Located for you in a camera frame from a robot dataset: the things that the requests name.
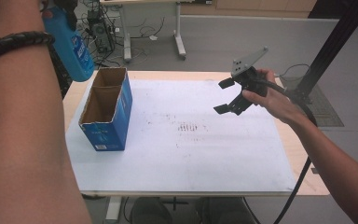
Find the cable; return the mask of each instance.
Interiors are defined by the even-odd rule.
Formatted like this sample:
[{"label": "cable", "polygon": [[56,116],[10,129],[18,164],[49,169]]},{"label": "cable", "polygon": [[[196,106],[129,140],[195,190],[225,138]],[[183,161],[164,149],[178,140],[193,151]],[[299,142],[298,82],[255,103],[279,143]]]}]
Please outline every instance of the cable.
[{"label": "cable", "polygon": [[[140,27],[140,26],[144,25],[145,22],[146,22],[146,20],[144,20],[144,22],[141,25],[128,26],[128,27]],[[157,35],[161,31],[162,27],[164,26],[164,22],[165,22],[165,17],[161,17],[161,24],[160,24],[158,30],[155,33],[153,33],[152,35]],[[144,26],[139,30],[139,33],[141,34],[140,36],[131,36],[130,38],[131,39],[140,39],[140,38],[148,38],[148,37],[150,37],[151,35],[145,35],[145,33],[149,32],[149,31],[153,31],[153,30],[150,29],[150,30],[148,30],[148,31],[143,33],[142,30],[144,28],[152,28],[153,30],[155,30],[152,26]],[[115,37],[116,38],[124,38],[123,36],[115,36]]]},{"label": "cable", "polygon": [[97,69],[100,69],[101,65],[103,65],[103,62],[107,59],[107,57],[109,57],[109,55],[111,55],[113,53],[113,51],[109,51],[109,52],[106,52],[105,55],[103,56],[103,58],[101,59],[101,61],[98,63],[98,68]]},{"label": "cable", "polygon": [[[298,105],[306,114],[306,116],[308,117],[308,119],[315,125],[317,125],[316,122],[316,118],[313,116],[312,112],[310,111],[310,109],[295,95],[293,95],[290,92],[287,92],[284,88],[278,86],[275,83],[266,81],[264,79],[258,79],[258,80],[252,80],[254,83],[257,84],[262,84],[265,85],[267,87],[272,88],[273,90],[279,92],[280,94],[283,94],[284,96],[286,96],[287,98],[289,98],[294,104]],[[286,204],[284,205],[281,213],[278,215],[277,219],[275,220],[274,224],[278,224],[280,223],[280,221],[282,220],[283,216],[286,214],[287,210],[289,209],[290,205],[292,204],[293,199],[296,197],[296,194],[304,180],[305,175],[307,174],[307,171],[310,168],[310,164],[311,164],[311,160],[310,157],[307,157],[307,160],[305,161],[304,167],[300,173],[300,176],[298,177],[298,180],[296,182],[295,188],[293,189],[292,193],[290,194],[289,198],[287,199]]]},{"label": "cable", "polygon": [[129,200],[129,198],[130,197],[127,197],[126,202],[124,202],[124,206],[123,206],[123,215],[124,215],[124,218],[126,219],[127,222],[130,222],[129,219],[127,218],[127,215],[126,215],[127,201]]},{"label": "cable", "polygon": [[104,17],[109,21],[109,23],[110,23],[113,27],[116,27],[116,26],[115,26],[115,21],[116,21],[116,19],[119,18],[119,17],[109,17],[109,15],[107,15],[107,9],[106,9],[106,7],[104,7],[104,6],[101,6],[101,10],[103,11]]},{"label": "cable", "polygon": [[154,27],[152,27],[152,26],[144,26],[139,30],[139,33],[141,34],[141,36],[145,36],[145,34],[147,32],[152,32],[152,31],[155,31],[155,30],[156,29]]},{"label": "cable", "polygon": [[147,59],[149,58],[149,55],[146,54],[143,49],[138,49],[138,48],[130,48],[130,49],[137,49],[137,50],[139,50],[139,53],[137,53],[136,55],[134,55],[134,56],[131,57],[132,59],[135,59],[135,58],[139,57],[139,56],[142,55],[142,54],[146,56],[142,61],[140,61],[140,62],[138,62],[138,63],[131,63],[131,65],[135,65],[135,64],[139,64],[139,63],[144,63],[144,62],[146,62]]},{"label": "cable", "polygon": [[308,64],[306,64],[306,63],[298,63],[298,64],[294,64],[294,65],[288,67],[283,74],[275,74],[275,77],[281,77],[281,78],[282,78],[283,80],[285,80],[285,81],[297,81],[297,80],[300,80],[300,79],[303,78],[304,76],[298,77],[298,78],[296,78],[296,79],[291,79],[291,80],[288,80],[288,79],[284,78],[284,76],[287,74],[287,72],[288,72],[290,69],[292,69],[292,68],[294,68],[294,67],[298,67],[298,66],[307,66],[307,67],[308,67],[307,72],[305,73],[304,76],[306,76],[306,75],[310,72],[310,66],[309,66]]},{"label": "cable", "polygon": [[251,207],[249,206],[248,202],[246,202],[245,197],[242,197],[242,199],[243,199],[243,201],[245,202],[246,206],[248,207],[249,212],[251,212],[251,215],[252,215],[253,219],[255,220],[255,223],[260,224],[260,221],[259,221],[259,220],[257,219],[257,217],[255,216],[255,213],[253,213],[253,211],[252,211]]},{"label": "cable", "polygon": [[81,196],[83,199],[90,200],[90,201],[96,201],[96,200],[106,198],[105,196],[91,196],[91,195],[87,195],[87,194],[83,194],[83,193],[81,194]]}]

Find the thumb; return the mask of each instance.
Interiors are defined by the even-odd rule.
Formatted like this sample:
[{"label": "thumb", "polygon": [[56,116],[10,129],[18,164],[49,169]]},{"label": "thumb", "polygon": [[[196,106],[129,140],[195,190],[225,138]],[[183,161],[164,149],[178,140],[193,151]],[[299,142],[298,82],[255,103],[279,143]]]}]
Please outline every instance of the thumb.
[{"label": "thumb", "polygon": [[264,97],[260,96],[259,94],[255,93],[255,92],[243,90],[242,91],[242,96],[246,100],[254,103],[255,105],[262,105],[262,106],[264,105],[263,104],[264,103]]}]

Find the metal stand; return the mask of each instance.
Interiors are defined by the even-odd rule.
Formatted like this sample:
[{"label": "metal stand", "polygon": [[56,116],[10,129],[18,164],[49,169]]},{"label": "metal stand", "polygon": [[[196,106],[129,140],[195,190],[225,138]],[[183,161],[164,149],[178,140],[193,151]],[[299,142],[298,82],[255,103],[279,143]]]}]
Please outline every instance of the metal stand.
[{"label": "metal stand", "polygon": [[[185,47],[182,41],[182,37],[180,35],[180,10],[181,10],[181,4],[180,2],[173,2],[173,4],[176,4],[176,10],[174,13],[174,16],[176,16],[176,27],[175,31],[173,32],[173,36],[176,41],[176,45],[179,51],[179,55],[182,56],[184,59],[186,58],[186,51]],[[118,7],[118,13],[120,14],[121,18],[121,26],[124,33],[124,62],[129,63],[131,61],[131,38],[129,31],[127,30],[127,23],[126,23],[126,16],[125,16],[125,6],[120,5]]]},{"label": "metal stand", "polygon": [[306,99],[324,71],[337,56],[358,26],[358,1],[352,1],[331,35],[327,38],[313,63],[310,72],[298,84],[295,93]]},{"label": "metal stand", "polygon": [[125,13],[122,5],[118,7],[118,13],[120,14],[121,27],[124,33],[124,49],[123,49],[124,62],[129,63],[131,60],[131,38],[130,38],[130,33],[127,31],[126,17],[124,15]]},{"label": "metal stand", "polygon": [[109,197],[109,204],[107,206],[106,218],[103,224],[118,223],[120,215],[121,197]]},{"label": "metal stand", "polygon": [[181,4],[176,3],[176,30],[173,32],[175,37],[176,46],[178,47],[179,55],[186,58],[185,46],[183,45],[182,37],[180,36],[180,6]]}]

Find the black cable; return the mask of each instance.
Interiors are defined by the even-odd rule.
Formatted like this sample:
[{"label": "black cable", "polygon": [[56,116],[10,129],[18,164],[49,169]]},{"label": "black cable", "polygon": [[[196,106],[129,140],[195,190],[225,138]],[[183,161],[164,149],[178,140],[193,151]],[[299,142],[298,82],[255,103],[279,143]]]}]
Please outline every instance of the black cable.
[{"label": "black cable", "polygon": [[[161,18],[161,24],[160,24],[160,26],[159,26],[159,28],[158,28],[158,30],[155,32],[155,33],[153,33],[152,35],[157,35],[160,31],[161,31],[161,29],[162,29],[162,27],[164,26],[164,22],[165,22],[165,17],[162,17]],[[145,33],[142,33],[141,31],[142,31],[142,29],[144,29],[145,27],[151,27],[151,26],[144,26],[144,27],[142,27],[140,30],[139,30],[139,33],[141,34],[141,36],[130,36],[130,38],[131,39],[141,39],[141,38],[149,38],[150,36],[152,36],[152,35],[145,35]]]},{"label": "black cable", "polygon": [[258,220],[257,216],[255,215],[255,213],[252,211],[251,206],[249,206],[248,202],[246,201],[245,197],[242,197],[243,201],[245,202],[246,206],[249,209],[249,212],[251,212],[251,215],[253,217],[253,219],[255,220],[255,223],[260,224],[260,221]]},{"label": "black cable", "polygon": [[96,200],[106,198],[105,196],[91,196],[91,195],[87,195],[87,194],[81,194],[81,196],[83,199],[90,200],[90,201],[96,201]]},{"label": "black cable", "polygon": [[106,18],[109,21],[109,23],[115,27],[115,20],[111,21],[110,18],[118,18],[118,17],[109,17],[109,15],[107,15],[107,10],[105,10],[104,6],[101,7],[101,10],[103,11],[104,18]]},{"label": "black cable", "polygon": [[105,59],[106,62],[109,62],[109,63],[115,63],[118,67],[121,67],[120,63],[118,62],[115,62],[115,61],[110,61],[108,59]]},{"label": "black cable", "polygon": [[124,202],[124,206],[123,206],[123,215],[124,215],[124,218],[126,219],[127,222],[130,222],[129,219],[127,218],[127,215],[126,215],[127,201],[129,200],[129,198],[130,197],[127,197],[126,202]]},{"label": "black cable", "polygon": [[[273,90],[279,92],[280,94],[283,94],[284,96],[286,96],[287,98],[289,98],[294,104],[298,105],[306,114],[306,116],[308,117],[308,119],[315,125],[317,125],[316,122],[316,118],[313,116],[312,112],[310,111],[310,109],[295,95],[293,95],[292,93],[286,91],[284,88],[278,86],[275,83],[266,81],[264,79],[258,79],[258,80],[252,80],[254,83],[257,84],[262,84],[265,85],[267,87],[272,88]],[[278,215],[277,219],[275,220],[274,224],[279,223],[283,216],[286,214],[287,210],[289,209],[290,205],[292,204],[293,199],[296,197],[298,190],[304,180],[305,175],[307,174],[307,171],[310,168],[310,164],[311,164],[311,160],[310,157],[307,157],[307,160],[305,161],[304,167],[300,173],[300,176],[298,177],[298,180],[296,182],[295,188],[293,189],[292,193],[290,194],[289,198],[287,199],[286,204],[284,205],[281,213]]]},{"label": "black cable", "polygon": [[103,56],[103,58],[97,63],[97,62],[94,62],[98,65],[98,68],[97,69],[100,69],[100,67],[103,65],[105,66],[105,64],[103,64],[103,62],[107,59],[107,57],[109,57],[111,54],[113,53],[113,51],[109,51],[109,52],[106,52],[105,55]]},{"label": "black cable", "polygon": [[307,64],[307,63],[298,63],[298,64],[294,64],[294,65],[288,67],[288,68],[286,69],[286,71],[284,71],[283,74],[278,74],[277,77],[281,77],[281,78],[282,78],[283,80],[285,80],[285,81],[297,81],[297,80],[300,80],[300,79],[303,78],[304,76],[298,77],[298,78],[295,78],[295,79],[291,79],[291,80],[288,80],[288,79],[286,79],[286,78],[284,77],[290,69],[292,69],[292,68],[294,68],[294,67],[297,67],[297,66],[307,66],[307,67],[308,67],[308,68],[307,68],[307,71],[306,71],[306,73],[305,73],[304,76],[306,76],[306,75],[310,72],[310,65],[309,65],[309,64]]}]

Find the forearm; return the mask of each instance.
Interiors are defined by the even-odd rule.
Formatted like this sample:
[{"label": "forearm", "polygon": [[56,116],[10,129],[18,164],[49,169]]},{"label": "forearm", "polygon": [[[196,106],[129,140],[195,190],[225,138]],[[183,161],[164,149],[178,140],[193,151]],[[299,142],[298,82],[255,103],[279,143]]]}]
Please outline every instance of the forearm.
[{"label": "forearm", "polygon": [[[43,30],[38,0],[0,1],[0,37]],[[6,222],[90,223],[66,149],[59,84],[43,45],[0,57],[0,223]]]},{"label": "forearm", "polygon": [[298,135],[339,206],[358,223],[358,162],[304,116],[297,114],[288,124]]},{"label": "forearm", "polygon": [[0,0],[0,37],[22,31],[43,31],[40,0]]}]

